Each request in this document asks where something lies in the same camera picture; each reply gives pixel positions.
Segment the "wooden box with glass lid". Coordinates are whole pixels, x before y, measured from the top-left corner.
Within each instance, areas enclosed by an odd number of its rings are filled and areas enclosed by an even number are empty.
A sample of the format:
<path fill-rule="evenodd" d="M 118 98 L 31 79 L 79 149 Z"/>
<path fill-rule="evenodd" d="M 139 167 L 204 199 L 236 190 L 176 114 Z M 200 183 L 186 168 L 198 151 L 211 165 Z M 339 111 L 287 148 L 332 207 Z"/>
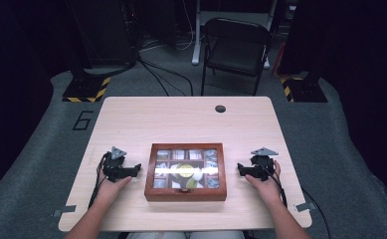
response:
<path fill-rule="evenodd" d="M 185 151 L 184 160 L 175 160 L 172 158 L 172 151 L 181 149 Z M 198 149 L 202 151 L 202 160 L 190 160 L 189 151 L 192 149 Z M 205 151 L 207 149 L 217 150 L 216 160 L 207 160 L 205 158 Z M 157 159 L 158 150 L 169 150 L 170 157 L 166 160 Z M 206 163 L 208 161 L 217 162 L 219 166 L 219 172 L 209 175 L 204 171 Z M 168 165 L 167 173 L 163 176 L 156 176 L 154 173 L 155 166 L 160 163 L 166 163 Z M 182 164 L 190 164 L 195 168 L 201 168 L 203 177 L 199 181 L 203 188 L 187 188 L 187 181 L 192 178 L 181 177 L 177 168 Z M 218 188 L 209 188 L 207 185 L 208 178 L 218 178 L 220 186 Z M 166 188 L 155 188 L 155 179 L 165 179 L 167 181 Z M 178 182 L 181 188 L 172 188 L 172 181 Z M 147 201 L 156 202 L 190 202 L 190 201 L 225 201 L 227 198 L 227 184 L 225 175 L 225 162 L 224 151 L 222 143 L 154 143 L 151 146 L 148 171 L 146 175 L 144 196 Z"/>

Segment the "dark equipment cabinet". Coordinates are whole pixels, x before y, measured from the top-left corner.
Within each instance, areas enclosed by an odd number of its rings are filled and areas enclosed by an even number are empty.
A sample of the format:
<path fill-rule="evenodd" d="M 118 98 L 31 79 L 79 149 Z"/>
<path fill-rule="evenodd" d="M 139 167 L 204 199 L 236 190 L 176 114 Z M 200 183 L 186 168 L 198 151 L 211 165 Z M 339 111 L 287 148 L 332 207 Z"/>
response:
<path fill-rule="evenodd" d="M 131 68 L 136 50 L 126 0 L 69 0 L 92 67 Z"/>

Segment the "black folding chair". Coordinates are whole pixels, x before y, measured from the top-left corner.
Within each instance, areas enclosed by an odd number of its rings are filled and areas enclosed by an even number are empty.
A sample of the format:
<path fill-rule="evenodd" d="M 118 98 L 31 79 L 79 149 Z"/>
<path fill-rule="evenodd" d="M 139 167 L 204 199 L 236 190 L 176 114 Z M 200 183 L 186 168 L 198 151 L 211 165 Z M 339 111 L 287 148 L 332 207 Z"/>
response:
<path fill-rule="evenodd" d="M 205 23 L 205 55 L 201 95 L 204 95 L 207 70 L 250 77 L 255 80 L 252 95 L 257 93 L 272 36 L 256 23 L 212 18 Z"/>

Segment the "person's right hand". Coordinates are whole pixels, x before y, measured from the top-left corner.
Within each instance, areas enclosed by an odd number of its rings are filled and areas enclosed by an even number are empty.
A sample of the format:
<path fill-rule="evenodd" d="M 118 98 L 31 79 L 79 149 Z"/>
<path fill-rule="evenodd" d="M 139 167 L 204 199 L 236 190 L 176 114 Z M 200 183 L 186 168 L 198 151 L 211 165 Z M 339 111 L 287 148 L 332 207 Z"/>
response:
<path fill-rule="evenodd" d="M 279 187 L 281 168 L 276 160 L 274 161 L 274 164 L 275 172 L 273 178 L 266 181 L 261 181 L 249 174 L 246 175 L 246 179 L 257 189 L 260 197 L 268 207 L 283 205 Z"/>

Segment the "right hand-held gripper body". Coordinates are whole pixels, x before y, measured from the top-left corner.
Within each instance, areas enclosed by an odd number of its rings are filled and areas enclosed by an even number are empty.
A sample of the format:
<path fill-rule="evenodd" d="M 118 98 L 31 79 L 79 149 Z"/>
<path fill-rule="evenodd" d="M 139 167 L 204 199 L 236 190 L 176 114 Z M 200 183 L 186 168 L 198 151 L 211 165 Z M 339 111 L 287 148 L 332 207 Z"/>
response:
<path fill-rule="evenodd" d="M 252 155 L 251 163 L 254 167 L 251 175 L 255 178 L 259 178 L 261 181 L 273 178 L 275 174 L 275 162 L 272 159 L 272 155 L 276 155 L 276 153 L 262 147 L 253 150 Z"/>

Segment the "grey tape strip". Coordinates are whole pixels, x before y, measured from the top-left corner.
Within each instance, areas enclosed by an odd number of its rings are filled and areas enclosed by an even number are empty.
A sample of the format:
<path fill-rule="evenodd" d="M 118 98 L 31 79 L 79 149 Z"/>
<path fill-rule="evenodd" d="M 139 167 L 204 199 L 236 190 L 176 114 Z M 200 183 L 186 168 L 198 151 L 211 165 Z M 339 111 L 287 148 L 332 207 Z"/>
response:
<path fill-rule="evenodd" d="M 302 212 L 302 211 L 305 211 L 305 210 L 314 210 L 316 208 L 315 204 L 313 202 L 305 202 L 305 203 L 302 203 L 302 204 L 295 204 L 294 205 L 294 209 L 297 211 L 297 212 Z"/>
<path fill-rule="evenodd" d="M 61 217 L 64 213 L 75 212 L 77 205 L 66 205 L 61 209 L 56 209 L 52 212 L 52 217 Z"/>

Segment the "black stand base hazard stripes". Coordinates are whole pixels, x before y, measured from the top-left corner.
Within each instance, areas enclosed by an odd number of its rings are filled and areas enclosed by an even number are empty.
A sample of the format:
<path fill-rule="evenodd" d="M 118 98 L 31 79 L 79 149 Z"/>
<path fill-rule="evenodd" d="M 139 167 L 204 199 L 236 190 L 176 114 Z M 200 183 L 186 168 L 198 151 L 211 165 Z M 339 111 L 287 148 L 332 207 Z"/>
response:
<path fill-rule="evenodd" d="M 73 80 L 63 93 L 63 102 L 95 103 L 101 100 L 110 82 L 110 78 L 93 78 L 78 82 Z"/>
<path fill-rule="evenodd" d="M 305 78 L 281 78 L 287 100 L 291 103 L 326 103 L 327 98 L 318 83 Z"/>

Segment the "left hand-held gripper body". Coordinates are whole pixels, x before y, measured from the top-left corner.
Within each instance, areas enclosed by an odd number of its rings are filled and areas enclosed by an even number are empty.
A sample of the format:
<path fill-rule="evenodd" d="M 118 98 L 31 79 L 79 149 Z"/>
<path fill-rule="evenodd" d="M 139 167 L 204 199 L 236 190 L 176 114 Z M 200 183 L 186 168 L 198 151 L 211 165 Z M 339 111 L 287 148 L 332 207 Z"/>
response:
<path fill-rule="evenodd" d="M 113 146 L 110 151 L 102 157 L 102 172 L 111 182 L 123 179 L 129 176 L 127 168 L 122 165 L 125 161 L 126 152 Z"/>

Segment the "person's left hand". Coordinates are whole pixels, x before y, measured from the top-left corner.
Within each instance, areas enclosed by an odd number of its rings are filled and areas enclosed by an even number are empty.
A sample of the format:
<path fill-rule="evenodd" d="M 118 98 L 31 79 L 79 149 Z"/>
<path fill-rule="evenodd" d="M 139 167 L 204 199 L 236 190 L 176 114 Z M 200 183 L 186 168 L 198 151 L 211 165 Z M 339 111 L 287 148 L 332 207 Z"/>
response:
<path fill-rule="evenodd" d="M 111 182 L 103 174 L 102 170 L 100 170 L 97 196 L 94 201 L 94 205 L 111 206 L 117 199 L 124 186 L 127 185 L 131 179 L 132 177 L 128 176 L 116 182 Z"/>

